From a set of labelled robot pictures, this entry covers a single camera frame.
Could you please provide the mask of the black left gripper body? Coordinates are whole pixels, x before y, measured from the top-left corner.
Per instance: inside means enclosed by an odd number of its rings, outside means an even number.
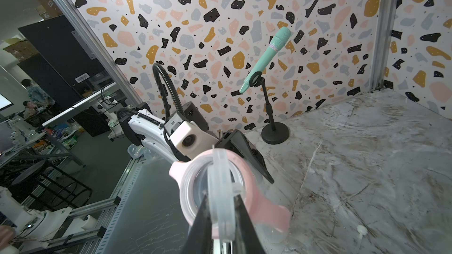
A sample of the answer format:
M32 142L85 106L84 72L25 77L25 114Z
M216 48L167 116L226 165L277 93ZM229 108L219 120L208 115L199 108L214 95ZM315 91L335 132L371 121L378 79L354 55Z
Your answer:
M178 106L178 113L182 115L182 124L180 128L186 130L183 133L183 141L201 141L202 139L219 139L209 130L209 125L202 116L198 108L192 103L187 102Z

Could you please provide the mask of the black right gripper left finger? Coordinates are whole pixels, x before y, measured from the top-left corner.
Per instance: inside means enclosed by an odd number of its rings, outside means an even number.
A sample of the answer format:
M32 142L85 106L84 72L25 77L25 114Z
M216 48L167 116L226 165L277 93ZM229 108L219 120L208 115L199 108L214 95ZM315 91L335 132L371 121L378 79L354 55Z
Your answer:
M212 220L208 196L205 195L198 209L188 240L181 254L211 254L213 252Z

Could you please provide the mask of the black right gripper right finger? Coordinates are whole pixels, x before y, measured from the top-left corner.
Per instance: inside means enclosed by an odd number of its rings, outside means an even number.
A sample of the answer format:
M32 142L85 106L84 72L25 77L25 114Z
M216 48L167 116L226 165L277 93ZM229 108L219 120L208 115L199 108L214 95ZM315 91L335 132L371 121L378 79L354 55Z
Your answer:
M233 253L266 254L240 195L234 197L234 208L235 238L233 240Z

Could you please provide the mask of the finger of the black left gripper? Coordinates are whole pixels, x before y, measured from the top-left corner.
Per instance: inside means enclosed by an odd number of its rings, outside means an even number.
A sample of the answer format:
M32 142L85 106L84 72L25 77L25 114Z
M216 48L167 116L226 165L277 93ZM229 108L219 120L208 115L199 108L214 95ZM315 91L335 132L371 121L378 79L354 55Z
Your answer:
M264 157L257 148L239 130L226 132L214 145L214 148L223 148L235 152L251 165L266 180L273 184L274 178L269 173Z

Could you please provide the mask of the clear baby bottle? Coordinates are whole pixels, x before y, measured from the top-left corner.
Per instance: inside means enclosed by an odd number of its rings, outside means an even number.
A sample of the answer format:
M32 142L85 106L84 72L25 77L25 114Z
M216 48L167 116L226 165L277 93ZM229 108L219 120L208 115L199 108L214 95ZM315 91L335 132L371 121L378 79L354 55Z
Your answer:
M169 174L180 189L180 205L189 226L192 226L205 195L208 194L208 167L212 156L202 156L198 163L174 163ZM282 206L268 200L261 192L266 179L245 160L232 161L239 169L244 183L242 199L255 227L265 229L266 236L278 237L287 234L290 226L290 212Z

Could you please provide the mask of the clear straw disc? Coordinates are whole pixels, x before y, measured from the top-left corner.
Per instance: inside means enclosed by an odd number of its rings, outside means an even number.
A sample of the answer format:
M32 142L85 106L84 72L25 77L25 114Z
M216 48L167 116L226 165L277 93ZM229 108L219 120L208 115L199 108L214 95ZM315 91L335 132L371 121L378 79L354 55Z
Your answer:
M234 198L244 191L239 169L229 159L226 149L214 148L208 167L208 201L213 227L221 242L235 240Z

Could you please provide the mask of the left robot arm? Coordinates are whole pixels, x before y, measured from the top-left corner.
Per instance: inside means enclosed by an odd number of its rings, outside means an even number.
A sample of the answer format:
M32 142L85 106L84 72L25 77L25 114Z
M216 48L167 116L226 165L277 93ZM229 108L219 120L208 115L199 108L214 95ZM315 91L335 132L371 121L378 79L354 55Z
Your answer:
M211 148L228 149L241 156L269 183L274 183L264 157L241 131L235 129L218 138L192 102L182 106L182 113L170 115L168 121L154 116L145 102L134 109L119 109L117 119L129 141L159 154L169 163L192 161Z

